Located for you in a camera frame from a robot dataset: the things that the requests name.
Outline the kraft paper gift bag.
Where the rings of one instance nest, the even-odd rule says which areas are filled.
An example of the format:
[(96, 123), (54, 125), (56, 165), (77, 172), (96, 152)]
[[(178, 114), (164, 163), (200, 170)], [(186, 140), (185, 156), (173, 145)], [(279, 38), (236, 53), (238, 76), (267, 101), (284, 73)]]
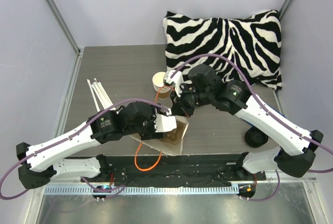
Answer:
[[(167, 132), (166, 136), (163, 138), (142, 141), (138, 134), (131, 135), (131, 138), (140, 141), (140, 144), (134, 155), (135, 167), (141, 172), (148, 172), (154, 169), (160, 163), (163, 154), (171, 156), (181, 155), (183, 151), (183, 140), (187, 132), (188, 125), (189, 123), (187, 118), (183, 116), (176, 116), (176, 129)], [(138, 164), (138, 153), (142, 145), (146, 145), (160, 152), (156, 162), (150, 167), (140, 167)]]

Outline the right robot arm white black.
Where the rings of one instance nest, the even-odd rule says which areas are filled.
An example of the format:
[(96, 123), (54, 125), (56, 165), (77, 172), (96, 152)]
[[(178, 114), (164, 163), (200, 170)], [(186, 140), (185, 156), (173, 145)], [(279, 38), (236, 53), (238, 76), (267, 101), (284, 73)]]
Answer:
[(256, 94), (252, 94), (244, 82), (224, 83), (208, 65), (192, 68), (188, 76), (191, 84), (183, 81), (180, 71), (171, 70), (164, 83), (173, 87), (171, 93), (173, 115), (190, 117), (195, 108), (212, 105), (217, 110), (234, 115), (258, 129), (263, 138), (273, 139), (277, 148), (259, 153), (245, 152), (235, 166), (235, 174), (246, 180), (265, 170), (281, 170), (285, 174), (301, 178), (311, 168), (317, 146), (323, 134), (308, 131), (294, 125), (268, 106)]

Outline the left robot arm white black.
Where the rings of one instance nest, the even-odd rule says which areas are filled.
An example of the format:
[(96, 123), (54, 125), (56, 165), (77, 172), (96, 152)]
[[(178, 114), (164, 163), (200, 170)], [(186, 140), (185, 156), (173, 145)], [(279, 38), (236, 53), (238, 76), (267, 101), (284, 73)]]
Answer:
[(69, 159), (81, 150), (140, 135), (142, 140), (163, 137), (175, 126), (169, 108), (149, 100), (128, 99), (113, 104), (88, 118), (73, 130), (37, 145), (22, 142), (16, 146), (18, 176), (26, 190), (51, 181), (79, 177), (81, 180), (108, 181), (113, 169), (104, 155)]

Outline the stack of paper cups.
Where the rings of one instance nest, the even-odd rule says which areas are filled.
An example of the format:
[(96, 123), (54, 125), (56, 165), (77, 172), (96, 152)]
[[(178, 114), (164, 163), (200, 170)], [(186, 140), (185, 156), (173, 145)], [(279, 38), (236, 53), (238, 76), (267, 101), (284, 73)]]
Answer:
[(154, 90), (158, 93), (159, 99), (166, 99), (170, 96), (171, 88), (164, 84), (165, 72), (158, 72), (152, 77)]

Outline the white wrapped straws bundle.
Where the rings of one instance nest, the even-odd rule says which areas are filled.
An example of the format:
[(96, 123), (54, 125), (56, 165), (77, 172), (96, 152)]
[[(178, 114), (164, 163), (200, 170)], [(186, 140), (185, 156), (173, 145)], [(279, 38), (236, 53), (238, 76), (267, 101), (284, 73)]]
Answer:
[(101, 82), (99, 82), (96, 78), (93, 82), (91, 82), (89, 79), (87, 79), (86, 81), (93, 97), (93, 102), (97, 112), (100, 112), (101, 110), (105, 110), (108, 107), (112, 106), (112, 101), (107, 95)]

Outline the stack of black lids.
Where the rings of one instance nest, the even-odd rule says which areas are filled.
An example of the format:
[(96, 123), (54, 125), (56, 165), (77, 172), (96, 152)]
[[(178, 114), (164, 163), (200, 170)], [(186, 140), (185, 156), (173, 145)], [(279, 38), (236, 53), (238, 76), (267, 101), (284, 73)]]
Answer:
[(258, 128), (252, 126), (245, 133), (245, 142), (253, 148), (259, 148), (268, 142), (268, 136)]

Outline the zebra print pillow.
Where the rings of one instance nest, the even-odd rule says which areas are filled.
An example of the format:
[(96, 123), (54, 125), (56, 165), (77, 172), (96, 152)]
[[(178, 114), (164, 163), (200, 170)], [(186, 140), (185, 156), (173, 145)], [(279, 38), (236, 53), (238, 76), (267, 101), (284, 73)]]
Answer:
[(242, 77), (229, 63), (206, 57), (206, 54), (217, 54), (238, 66), (251, 85), (258, 84), (275, 91), (282, 88), (281, 24), (277, 10), (235, 19), (192, 19), (168, 11), (162, 25), (166, 37), (167, 71), (202, 55), (181, 69), (185, 83), (190, 83), (189, 70), (199, 64), (212, 67), (223, 82), (241, 81)]

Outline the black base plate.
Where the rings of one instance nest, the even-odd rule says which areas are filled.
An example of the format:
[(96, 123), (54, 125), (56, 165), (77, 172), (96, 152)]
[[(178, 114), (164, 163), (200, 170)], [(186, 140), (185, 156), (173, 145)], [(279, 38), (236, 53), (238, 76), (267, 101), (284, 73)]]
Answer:
[(150, 171), (140, 171), (132, 156), (104, 156), (100, 176), (88, 182), (114, 182), (127, 187), (228, 187), (232, 181), (264, 181), (266, 175), (252, 175), (240, 166), (241, 154), (163, 156)]

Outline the aluminium front rail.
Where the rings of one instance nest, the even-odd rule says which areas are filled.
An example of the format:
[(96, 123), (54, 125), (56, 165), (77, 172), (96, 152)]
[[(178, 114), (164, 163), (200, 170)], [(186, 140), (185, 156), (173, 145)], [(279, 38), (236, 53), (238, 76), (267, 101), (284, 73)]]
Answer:
[[(190, 195), (190, 194), (238, 194), (237, 184), (229, 187), (204, 188), (140, 188), (126, 187), (123, 195)], [(45, 188), (44, 195), (103, 195), (106, 192), (97, 192), (88, 185), (51, 185)]]

